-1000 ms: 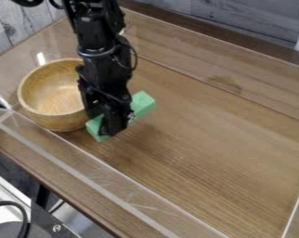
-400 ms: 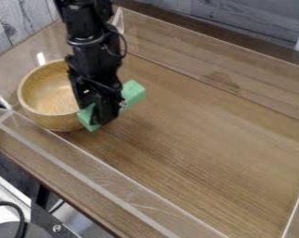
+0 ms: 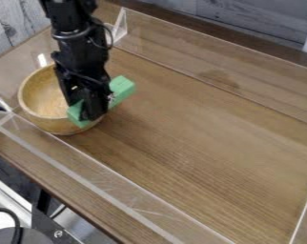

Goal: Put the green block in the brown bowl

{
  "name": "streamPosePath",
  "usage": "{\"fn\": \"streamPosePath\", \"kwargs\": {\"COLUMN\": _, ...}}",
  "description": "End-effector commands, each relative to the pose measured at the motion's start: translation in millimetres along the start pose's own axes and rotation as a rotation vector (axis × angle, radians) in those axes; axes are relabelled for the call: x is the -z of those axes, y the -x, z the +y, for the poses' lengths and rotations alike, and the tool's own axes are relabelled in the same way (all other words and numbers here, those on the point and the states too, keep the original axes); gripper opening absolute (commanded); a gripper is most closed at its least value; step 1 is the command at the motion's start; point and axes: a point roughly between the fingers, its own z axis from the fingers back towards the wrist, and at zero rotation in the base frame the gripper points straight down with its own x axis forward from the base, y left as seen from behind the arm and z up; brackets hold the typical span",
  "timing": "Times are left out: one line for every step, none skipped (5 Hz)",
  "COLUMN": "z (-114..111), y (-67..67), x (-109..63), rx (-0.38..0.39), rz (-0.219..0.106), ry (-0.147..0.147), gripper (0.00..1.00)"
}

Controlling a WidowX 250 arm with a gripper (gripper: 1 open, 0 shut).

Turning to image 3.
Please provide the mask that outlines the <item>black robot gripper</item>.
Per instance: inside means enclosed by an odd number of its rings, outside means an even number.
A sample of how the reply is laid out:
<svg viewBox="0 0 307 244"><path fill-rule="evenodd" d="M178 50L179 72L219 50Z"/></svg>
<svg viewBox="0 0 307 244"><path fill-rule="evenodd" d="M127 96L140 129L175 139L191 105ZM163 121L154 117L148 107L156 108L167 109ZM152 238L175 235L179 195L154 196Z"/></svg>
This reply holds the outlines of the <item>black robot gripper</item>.
<svg viewBox="0 0 307 244"><path fill-rule="evenodd" d="M112 94L106 30L53 30L52 37L59 44L52 59L63 95L69 106L83 102L80 119L95 121L107 114Z"/></svg>

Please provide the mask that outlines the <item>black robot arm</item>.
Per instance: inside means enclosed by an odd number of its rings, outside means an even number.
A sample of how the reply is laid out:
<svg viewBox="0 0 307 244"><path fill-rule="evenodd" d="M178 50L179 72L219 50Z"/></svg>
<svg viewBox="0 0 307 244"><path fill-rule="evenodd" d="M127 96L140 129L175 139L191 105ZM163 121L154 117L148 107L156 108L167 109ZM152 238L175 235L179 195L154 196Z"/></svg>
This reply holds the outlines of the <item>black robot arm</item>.
<svg viewBox="0 0 307 244"><path fill-rule="evenodd" d="M59 45L52 52L63 95L72 107L81 103L79 120L96 120L108 112L111 76L106 69L112 31L93 17L97 0L40 0Z"/></svg>

